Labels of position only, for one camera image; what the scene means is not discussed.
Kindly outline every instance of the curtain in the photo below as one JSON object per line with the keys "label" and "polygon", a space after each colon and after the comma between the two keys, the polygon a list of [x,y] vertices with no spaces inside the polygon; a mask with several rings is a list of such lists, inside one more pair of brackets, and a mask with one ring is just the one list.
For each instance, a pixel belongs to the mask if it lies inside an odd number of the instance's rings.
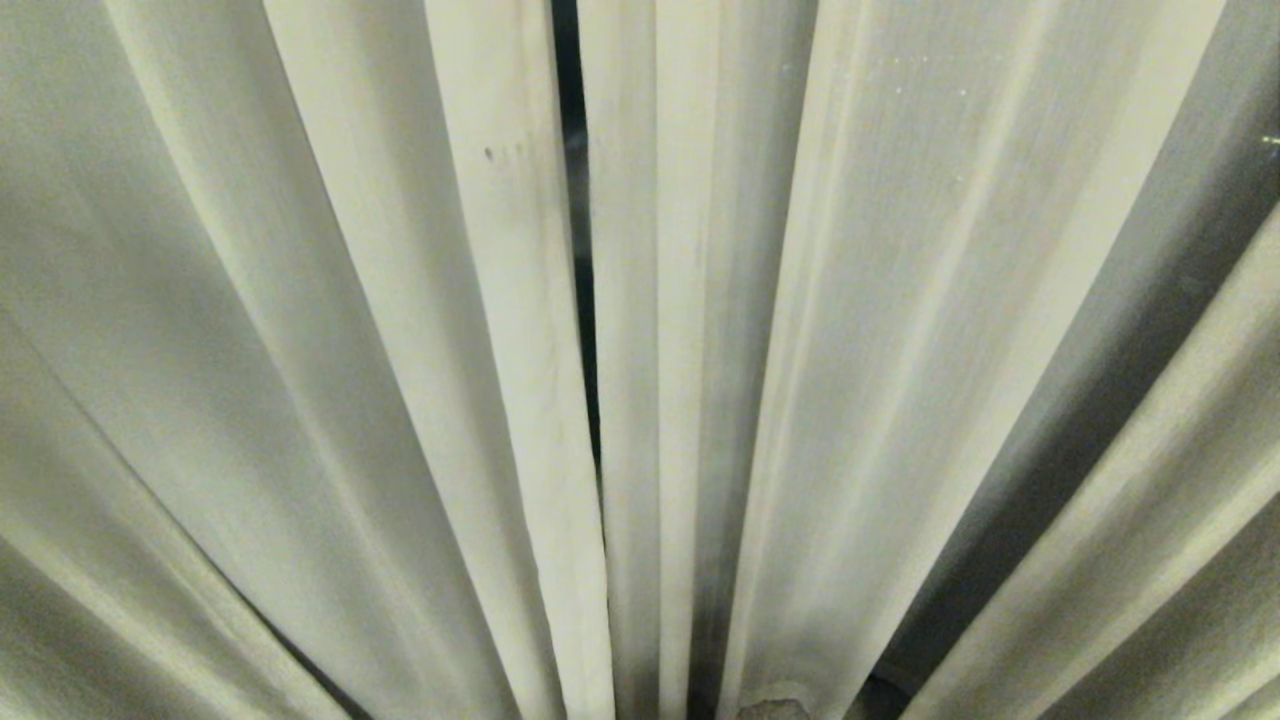
{"label": "curtain", "polygon": [[0,708],[1280,711],[1280,6],[576,13],[0,5]]}

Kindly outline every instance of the curtain pleat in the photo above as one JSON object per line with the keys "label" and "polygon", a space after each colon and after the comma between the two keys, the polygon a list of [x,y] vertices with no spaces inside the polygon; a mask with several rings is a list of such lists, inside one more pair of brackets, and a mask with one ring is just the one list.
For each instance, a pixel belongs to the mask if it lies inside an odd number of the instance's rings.
{"label": "curtain pleat", "polygon": [[0,710],[1276,714],[1280,8],[552,12],[0,5]]}

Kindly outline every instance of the white curtain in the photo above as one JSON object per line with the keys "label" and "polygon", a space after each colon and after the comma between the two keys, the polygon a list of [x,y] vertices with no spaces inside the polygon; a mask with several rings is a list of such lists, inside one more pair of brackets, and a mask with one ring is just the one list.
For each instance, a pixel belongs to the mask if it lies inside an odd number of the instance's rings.
{"label": "white curtain", "polygon": [[577,13],[599,470],[545,1],[0,5],[0,710],[1280,711],[1280,6]]}

